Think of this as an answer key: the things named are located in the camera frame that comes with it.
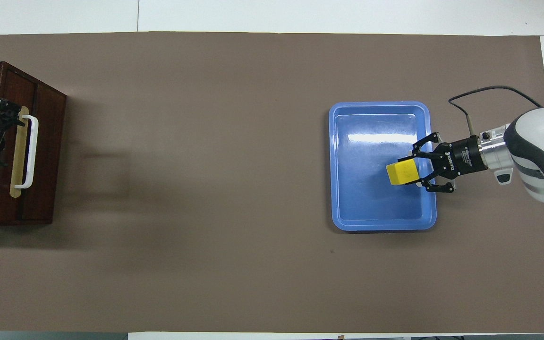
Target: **plastic tray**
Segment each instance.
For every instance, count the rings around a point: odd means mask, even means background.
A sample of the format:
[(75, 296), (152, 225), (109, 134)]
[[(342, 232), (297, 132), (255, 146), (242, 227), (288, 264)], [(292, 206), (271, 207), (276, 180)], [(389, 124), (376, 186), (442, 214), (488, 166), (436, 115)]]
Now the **plastic tray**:
[[(393, 186), (386, 172), (387, 164), (408, 155), (429, 133), (429, 110), (420, 102), (335, 104), (329, 112), (335, 225), (352, 232), (433, 226), (436, 195), (416, 185)], [(416, 161), (421, 176), (431, 172), (429, 161)]]

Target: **drawer handle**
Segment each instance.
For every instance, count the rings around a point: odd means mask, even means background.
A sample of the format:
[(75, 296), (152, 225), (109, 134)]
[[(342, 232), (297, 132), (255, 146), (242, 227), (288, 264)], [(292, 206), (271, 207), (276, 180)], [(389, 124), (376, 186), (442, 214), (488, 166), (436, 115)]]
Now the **drawer handle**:
[(37, 152), (37, 134), (39, 133), (39, 120), (30, 114), (23, 114), (22, 118), (31, 121), (31, 133), (28, 138), (28, 157), (26, 158), (26, 178), (21, 185), (14, 185), (16, 189), (26, 189), (33, 184), (35, 170), (35, 153)]

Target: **brown paper surface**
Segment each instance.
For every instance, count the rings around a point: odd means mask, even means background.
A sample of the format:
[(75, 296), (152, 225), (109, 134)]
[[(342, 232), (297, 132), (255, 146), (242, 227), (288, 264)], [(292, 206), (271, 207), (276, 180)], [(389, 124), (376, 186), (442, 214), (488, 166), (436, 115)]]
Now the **brown paper surface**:
[[(453, 95), (544, 103), (538, 37), (37, 34), (0, 60), (69, 96), (54, 224), (0, 228), (0, 331), (544, 332), (519, 178), (458, 178), (427, 232), (346, 234), (328, 146), (337, 102), (421, 101), (445, 140)], [(460, 103), (478, 131), (531, 108)]]

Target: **wooden cabinet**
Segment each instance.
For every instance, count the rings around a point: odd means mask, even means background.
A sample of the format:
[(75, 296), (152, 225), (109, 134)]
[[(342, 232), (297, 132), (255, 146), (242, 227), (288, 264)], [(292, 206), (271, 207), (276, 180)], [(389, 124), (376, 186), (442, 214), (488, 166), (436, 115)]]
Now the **wooden cabinet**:
[(0, 62), (0, 97), (26, 106), (39, 119), (39, 138), (33, 185), (18, 198), (9, 195), (11, 163), (17, 129), (6, 132), (6, 148), (0, 167), (0, 226), (50, 224), (54, 213), (56, 179), (66, 95), (16, 67)]

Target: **yellow sponge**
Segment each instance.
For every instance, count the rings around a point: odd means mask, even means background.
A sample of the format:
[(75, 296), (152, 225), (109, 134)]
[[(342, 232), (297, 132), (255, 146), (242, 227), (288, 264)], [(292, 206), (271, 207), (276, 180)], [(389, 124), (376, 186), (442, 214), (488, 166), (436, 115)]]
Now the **yellow sponge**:
[(389, 164), (386, 170), (391, 185), (402, 185), (419, 179), (419, 171), (414, 159)]

